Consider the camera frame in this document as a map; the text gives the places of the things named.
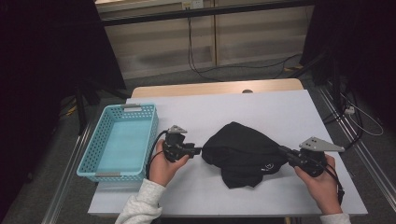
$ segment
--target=black cable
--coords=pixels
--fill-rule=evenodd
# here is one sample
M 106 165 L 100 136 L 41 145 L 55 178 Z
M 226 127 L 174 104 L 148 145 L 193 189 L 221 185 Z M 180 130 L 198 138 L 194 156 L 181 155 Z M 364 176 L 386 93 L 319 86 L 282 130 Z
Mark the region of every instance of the black cable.
M 327 174 L 329 174 L 329 176 L 332 177 L 332 179 L 334 179 L 335 183 L 337 184 L 337 196 L 338 196 L 338 202 L 341 203 L 343 202 L 343 198 L 344 198 L 344 188 L 340 182 L 340 179 L 338 178 L 338 174 L 335 171 L 335 169 L 330 165 L 327 164 L 326 166 L 331 167 L 331 169 L 334 171 L 334 173 L 332 173 L 332 171 L 330 171 L 327 167 L 323 166 L 319 161 L 313 160 L 309 157 L 307 157 L 310 161 L 312 161 L 313 163 L 315 163 L 316 165 L 320 166 L 320 168 L 323 169 L 323 171 L 325 171 Z
M 195 72 L 196 74 L 198 74 L 198 76 L 202 77 L 202 78 L 206 78 L 206 79 L 210 79 L 210 80 L 214 80 L 214 81 L 218 81 L 218 82 L 222 82 L 222 80 L 216 79 L 216 78 L 212 78 L 212 77 L 204 77 L 195 67 L 195 63 L 194 63 L 194 58 L 192 55 L 192 40 L 191 40 L 191 18 L 187 18 L 188 22 L 189 22 L 189 66 L 190 69 Z
M 334 119 L 327 120 L 327 121 L 323 121 L 323 124 L 326 125 L 326 124 L 333 123 L 333 122 L 335 122 L 336 120 L 340 119 L 343 115 L 344 115 L 344 113 L 338 114 L 337 117 L 335 117 Z
M 152 160 L 154 159 L 154 158 L 151 158 L 151 157 L 152 157 L 152 152 L 154 151 L 154 148 L 155 148 L 155 146 L 157 145 L 158 140 L 160 140 L 160 137 L 161 137 L 163 134 L 166 134 L 166 133 L 168 133 L 168 131 L 162 131 L 162 132 L 160 132 L 160 134 L 158 134 L 157 138 L 156 138 L 156 139 L 154 140 L 154 142 L 152 143 L 151 149 L 150 149 L 149 154 L 148 154 L 148 163 L 146 164 L 146 179 L 149 179 L 149 168 L 150 168 L 150 166 L 151 166 Z
M 154 161 L 154 159 L 155 159 L 158 155 L 160 155 L 161 153 L 163 153 L 163 151 L 157 152 L 157 153 L 151 158 L 151 161 L 150 161 L 149 163 L 151 164 L 152 161 Z
M 353 93 L 353 91 L 350 91 L 350 92 L 351 92 L 352 97 L 353 97 L 353 103 L 354 103 L 354 105 L 355 105 L 356 107 L 358 107 L 358 101 L 356 100 L 355 94 Z M 355 111 L 355 116 L 356 116 L 356 119 L 357 119 L 357 121 L 358 121 L 358 124 L 359 124 L 359 126 L 361 126 L 361 128 L 358 129 L 355 138 L 345 147 L 345 150 L 350 149 L 350 148 L 351 148 L 353 145 L 355 145 L 355 144 L 361 139 L 361 137 L 363 136 L 363 130 L 362 130 L 362 128 L 363 128 L 363 122 L 362 122 L 362 120 L 361 120 L 361 112 L 360 112 L 359 110 L 356 110 L 356 111 Z
M 206 70 L 203 70 L 203 71 L 198 71 L 198 69 L 195 67 L 194 58 L 193 58 L 193 54 L 192 54 L 192 38 L 191 38 L 192 28 L 191 28 L 191 18 L 188 18 L 188 22 L 189 22 L 189 66 L 190 66 L 190 69 L 191 69 L 193 72 L 195 72 L 196 74 L 198 74 L 198 75 L 199 75 L 200 77 L 202 77 L 202 78 L 206 78 L 206 79 L 211 79 L 211 80 L 215 80 L 215 81 L 222 82 L 222 80 L 219 80 L 219 79 L 216 79 L 216 78 L 204 77 L 204 76 L 202 75 L 202 73 L 207 73 L 207 72 L 210 72 L 210 71 L 213 71 L 213 70 L 216 70 L 216 69 L 221 69 L 221 68 L 253 68 L 253 69 L 257 68 L 257 69 L 259 69 L 259 68 L 267 68 L 267 67 L 273 67 L 273 66 L 276 66 L 276 65 L 279 65 L 279 64 L 283 64 L 282 70 L 279 72 L 279 74 L 277 74 L 275 77 L 273 77 L 273 79 L 275 79 L 275 78 L 279 77 L 280 75 L 282 75 L 283 69 L 285 68 L 285 63 L 286 63 L 288 60 L 290 60 L 290 59 L 292 59 L 292 58 L 294 58 L 294 57 L 297 57 L 297 56 L 301 56 L 301 55 L 302 55 L 301 53 L 294 54 L 294 55 L 292 55 L 292 56 L 289 56 L 287 59 L 282 60 L 282 61 L 279 62 L 279 63 L 273 63 L 273 64 L 268 64 L 268 65 L 263 65 L 263 66 L 225 65 L 225 66 L 219 66 L 219 67 L 209 68 L 209 69 L 206 69 Z
M 328 118 L 331 117 L 332 115 L 334 115 L 334 113 L 330 113 L 330 115 L 324 117 L 324 118 L 322 119 L 322 121 L 325 121 L 326 119 L 328 119 Z

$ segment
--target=white table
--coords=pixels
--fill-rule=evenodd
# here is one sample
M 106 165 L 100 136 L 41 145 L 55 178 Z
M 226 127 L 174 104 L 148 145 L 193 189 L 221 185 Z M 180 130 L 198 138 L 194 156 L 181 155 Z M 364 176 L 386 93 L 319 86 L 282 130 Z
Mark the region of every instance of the white table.
M 160 119 L 158 133 L 176 124 L 189 132 L 185 142 L 202 146 L 231 121 L 265 133 L 290 148 L 311 136 L 331 142 L 307 91 L 218 94 L 135 98 L 128 103 L 155 103 Z M 367 210 L 337 153 L 336 170 L 345 188 L 343 210 L 351 215 Z M 89 214 L 120 213 L 138 185 L 99 183 Z M 293 169 L 285 164 L 275 175 L 265 175 L 256 187 L 228 189 L 219 168 L 200 156 L 189 160 L 168 185 L 160 201 L 164 217 L 301 217 L 318 215 L 316 203 Z

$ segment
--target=white sleeve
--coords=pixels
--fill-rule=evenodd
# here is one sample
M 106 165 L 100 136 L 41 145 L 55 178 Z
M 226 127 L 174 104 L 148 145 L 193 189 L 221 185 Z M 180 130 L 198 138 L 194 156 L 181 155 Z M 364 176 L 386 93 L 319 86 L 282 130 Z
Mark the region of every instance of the white sleeve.
M 158 202 L 164 191 L 165 187 L 143 179 L 139 193 L 128 199 L 116 224 L 149 224 L 153 219 L 159 217 L 163 210 L 159 207 Z
M 345 213 L 321 216 L 322 224 L 350 224 L 349 215 Z

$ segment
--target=white logo print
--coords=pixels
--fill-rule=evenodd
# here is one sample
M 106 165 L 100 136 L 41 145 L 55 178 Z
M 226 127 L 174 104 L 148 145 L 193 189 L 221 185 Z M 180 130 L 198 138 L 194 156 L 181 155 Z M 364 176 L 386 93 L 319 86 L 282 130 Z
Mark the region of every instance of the white logo print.
M 262 168 L 262 171 L 270 171 L 274 168 L 274 164 L 273 163 L 269 163 L 265 165 L 265 168 Z

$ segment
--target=wrist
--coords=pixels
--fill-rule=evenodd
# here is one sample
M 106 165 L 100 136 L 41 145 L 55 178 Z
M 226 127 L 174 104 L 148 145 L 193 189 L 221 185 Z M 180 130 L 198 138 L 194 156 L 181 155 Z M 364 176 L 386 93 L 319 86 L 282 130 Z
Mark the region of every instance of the wrist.
M 326 203 L 318 206 L 323 215 L 341 214 L 343 210 L 339 203 Z
M 166 188 L 166 185 L 168 185 L 168 183 L 169 183 L 169 181 L 167 181 L 165 178 L 163 178 L 163 176 L 158 176 L 155 174 L 153 174 L 153 175 L 150 174 L 149 181 L 159 184 L 165 188 Z

